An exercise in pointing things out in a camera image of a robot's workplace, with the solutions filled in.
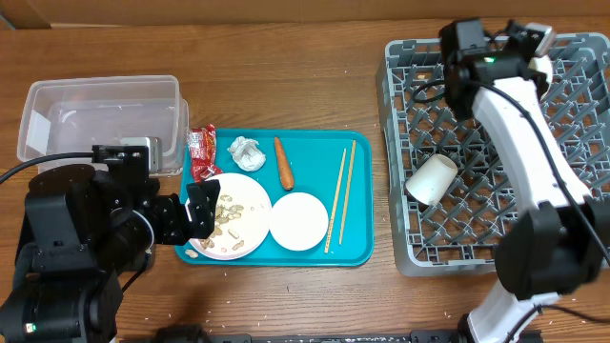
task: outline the white plate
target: white plate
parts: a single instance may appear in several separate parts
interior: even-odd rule
[[[240,218],[220,225],[223,233],[212,238],[213,248],[203,249],[199,239],[191,239],[191,244],[204,256],[223,261],[233,260],[253,252],[269,233],[271,212],[269,195],[258,182],[246,175],[222,173],[209,180],[220,182],[220,196],[229,195],[233,199],[230,202],[223,201],[219,196],[216,205],[223,205],[226,208],[241,205],[244,210],[241,212]],[[239,238],[233,238],[229,234],[229,229],[237,232]],[[244,246],[234,251],[233,246],[241,240],[244,241]]]
[[[315,247],[328,231],[328,212],[315,196],[293,192],[277,200],[269,229],[282,247],[302,252]]]

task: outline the gray dish rack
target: gray dish rack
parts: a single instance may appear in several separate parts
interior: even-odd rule
[[[563,155],[601,199],[610,199],[609,51],[598,33],[558,35],[549,52],[553,85],[540,103]],[[483,127],[457,122],[444,100],[411,100],[442,71],[438,40],[413,39],[390,42],[376,74],[395,261],[408,276],[494,271],[494,249],[517,219],[513,190]],[[442,91],[432,88],[428,96]],[[404,182],[434,153],[449,156],[459,172],[443,200],[424,209],[407,199]]]

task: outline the white cup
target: white cup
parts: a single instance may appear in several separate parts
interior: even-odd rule
[[[549,84],[549,89],[540,97],[540,99],[544,98],[546,94],[549,93],[549,90],[551,90],[551,85],[553,84],[553,62],[551,62],[551,58],[549,55],[534,57],[530,60],[530,64],[527,67],[535,71],[544,72],[546,75],[546,82]]]
[[[404,188],[424,205],[436,205],[458,174],[451,158],[434,154],[404,183]]]

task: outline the red snack wrapper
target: red snack wrapper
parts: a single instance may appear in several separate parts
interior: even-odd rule
[[[191,153],[191,175],[194,182],[222,173],[216,159],[216,128],[210,124],[205,128],[189,130],[189,152]]]

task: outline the crumpled tissue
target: crumpled tissue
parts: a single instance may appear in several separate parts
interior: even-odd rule
[[[233,161],[239,168],[246,172],[256,172],[265,164],[267,159],[265,154],[256,147],[257,145],[257,141],[239,136],[227,151],[231,153]]]

